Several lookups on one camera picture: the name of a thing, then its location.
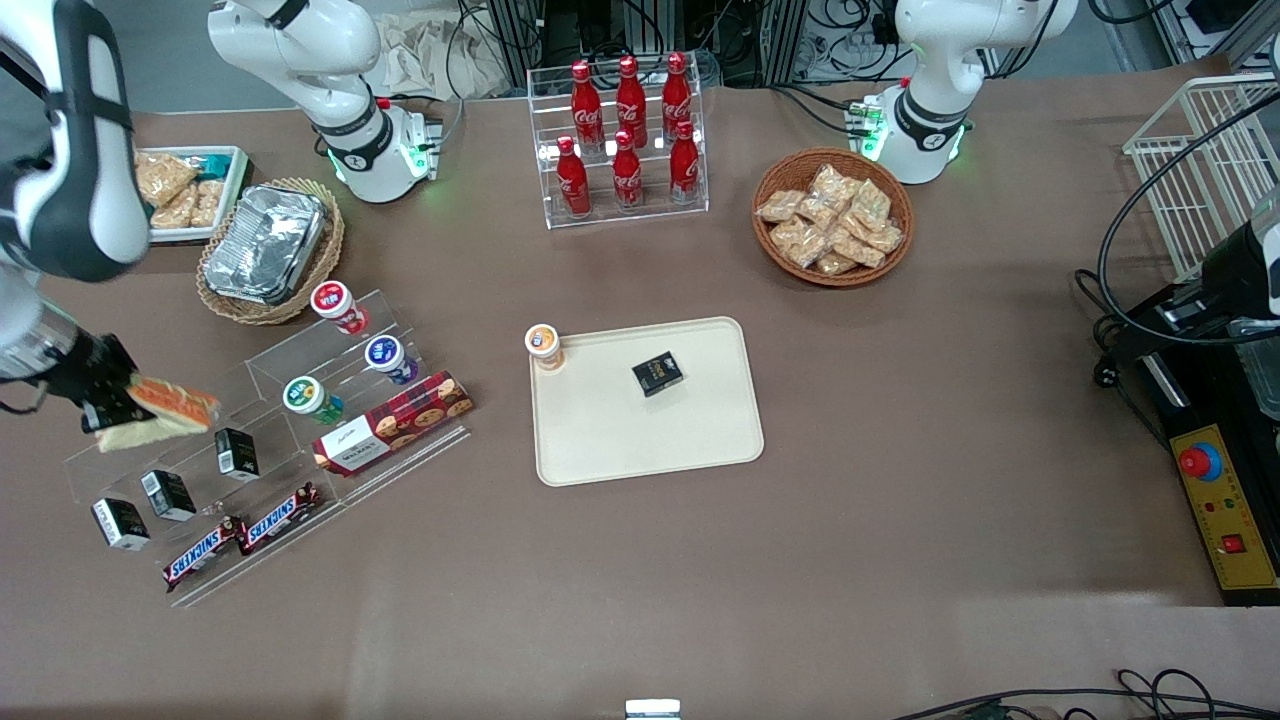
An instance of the woven bread basket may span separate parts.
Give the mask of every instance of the woven bread basket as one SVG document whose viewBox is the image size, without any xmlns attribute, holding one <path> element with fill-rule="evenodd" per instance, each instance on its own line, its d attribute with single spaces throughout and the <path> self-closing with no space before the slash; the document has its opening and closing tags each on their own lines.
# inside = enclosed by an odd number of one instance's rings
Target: woven bread basket
<svg viewBox="0 0 1280 720">
<path fill-rule="evenodd" d="M 209 290 L 209 286 L 205 284 L 205 266 L 209 264 L 209 255 L 227 237 L 227 231 L 230 229 L 232 220 L 236 219 L 236 210 L 228 213 L 227 219 L 218 225 L 214 237 L 210 238 L 205 251 L 200 255 L 200 265 L 196 268 L 196 291 L 200 293 L 200 300 L 210 310 L 246 325 L 278 325 L 306 310 L 311 304 L 311 291 L 328 279 L 329 273 L 338 265 L 338 258 L 342 255 L 342 234 L 346 228 L 342 211 L 338 210 L 338 201 L 325 186 L 302 178 L 284 178 L 264 184 L 314 195 L 325 204 L 329 215 L 324 223 L 324 234 L 316 241 L 316 247 L 302 273 L 303 279 L 298 284 L 297 292 L 280 305 L 260 305 L 236 297 L 223 297 Z"/>
<path fill-rule="evenodd" d="M 864 268 L 859 265 L 849 270 L 847 273 L 841 273 L 838 275 L 824 275 L 814 270 L 806 270 L 795 265 L 787 260 L 782 252 L 773 245 L 769 238 L 769 229 L 773 227 L 765 223 L 755 214 L 755 209 L 764 205 L 764 201 L 769 199 L 771 195 L 780 190 L 803 190 L 809 191 L 809 183 L 813 178 L 818 176 L 818 169 L 824 164 L 831 163 L 833 168 L 840 170 L 845 177 L 856 179 L 868 179 L 888 195 L 890 201 L 890 218 L 892 218 L 899 229 L 902 231 L 902 243 L 893 251 L 888 254 L 884 259 L 884 264 L 879 268 Z M 764 177 L 760 178 L 759 187 L 755 188 L 755 200 L 751 202 L 751 224 L 755 227 L 755 238 L 760 241 L 760 247 L 764 252 L 773 258 L 773 261 L 778 264 L 780 268 L 791 273 L 792 275 L 809 281 L 815 284 L 828 286 L 828 287 L 852 287 L 858 284 L 864 284 L 879 278 L 884 273 L 892 270 L 906 252 L 911 249 L 911 237 L 915 234 L 915 213 L 911 211 L 911 199 L 906 195 L 906 188 L 902 183 L 897 182 L 888 170 L 881 165 L 863 158 L 861 155 L 851 150 L 840 150 L 836 147 L 810 147 L 809 150 L 801 150 L 795 155 L 787 155 L 786 158 L 778 160 L 769 168 Z"/>
</svg>

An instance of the brown table surface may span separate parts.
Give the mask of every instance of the brown table surface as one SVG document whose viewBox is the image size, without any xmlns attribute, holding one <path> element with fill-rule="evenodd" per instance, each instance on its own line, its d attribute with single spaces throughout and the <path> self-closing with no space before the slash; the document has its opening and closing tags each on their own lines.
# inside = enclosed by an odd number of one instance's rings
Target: brown table surface
<svg viewBox="0 0 1280 720">
<path fill-rule="evenodd" d="M 910 191 L 911 255 L 852 291 L 794 281 L 756 246 L 760 174 L 835 140 L 767 91 L 708 95 L 709 214 L 556 233 L 522 101 L 468 105 L 442 179 L 383 206 L 339 188 L 296 111 L 140 118 L 143 146 L 233 143 L 260 179 L 339 191 L 337 275 L 383 288 L 467 383 L 475 434 L 170 610 L 156 568 L 106 550 L 70 501 L 76 411 L 0 418 L 0 707 L 562 719 L 669 696 L 690 719 L 887 720 L 1169 665 L 1280 705 L 1280 610 L 1217 606 L 1169 459 L 1091 384 L 1094 311 L 1070 282 L 1135 184 L 1119 145 L 1194 72 L 988 83 L 963 155 Z M 1156 287 L 1138 272 L 1156 242 L 1139 218 L 1117 245 L 1129 300 Z M 118 282 L 45 291 L 146 373 L 198 386 L 300 325 L 209 313 L 196 255 L 156 249 Z M 538 480 L 525 328 L 710 315 L 745 331 L 759 460 Z"/>
</svg>

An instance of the red switch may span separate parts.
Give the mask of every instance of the red switch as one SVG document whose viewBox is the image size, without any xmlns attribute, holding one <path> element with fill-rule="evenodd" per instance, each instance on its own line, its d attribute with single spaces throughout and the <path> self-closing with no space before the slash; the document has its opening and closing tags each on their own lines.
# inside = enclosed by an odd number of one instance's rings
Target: red switch
<svg viewBox="0 0 1280 720">
<path fill-rule="evenodd" d="M 1193 478 L 1212 482 L 1222 475 L 1222 456 L 1207 442 L 1197 442 L 1178 454 L 1178 466 Z"/>
<path fill-rule="evenodd" d="M 1222 552 L 1228 555 L 1244 552 L 1244 538 L 1240 536 L 1222 536 Z"/>
</svg>

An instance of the wire basket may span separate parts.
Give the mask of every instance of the wire basket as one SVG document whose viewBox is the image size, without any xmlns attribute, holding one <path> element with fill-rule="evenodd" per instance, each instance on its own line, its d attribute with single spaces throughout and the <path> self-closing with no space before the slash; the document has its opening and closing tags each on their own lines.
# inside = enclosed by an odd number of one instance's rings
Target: wire basket
<svg viewBox="0 0 1280 720">
<path fill-rule="evenodd" d="M 1128 142 L 1142 181 L 1210 129 L 1276 90 L 1271 73 L 1188 81 Z M 1147 193 L 1176 272 L 1196 277 L 1217 243 L 1276 186 L 1280 160 L 1257 114 L 1206 142 Z"/>
</svg>

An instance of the beige tray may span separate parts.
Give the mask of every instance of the beige tray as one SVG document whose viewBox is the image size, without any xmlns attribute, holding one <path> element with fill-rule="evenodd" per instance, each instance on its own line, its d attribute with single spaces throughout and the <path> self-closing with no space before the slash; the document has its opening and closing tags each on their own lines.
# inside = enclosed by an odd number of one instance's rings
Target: beige tray
<svg viewBox="0 0 1280 720">
<path fill-rule="evenodd" d="M 530 359 L 538 477 L 552 487 L 750 462 L 764 451 L 742 327 L 707 318 L 562 338 Z M 669 351 L 684 382 L 653 397 L 631 368 Z"/>
</svg>

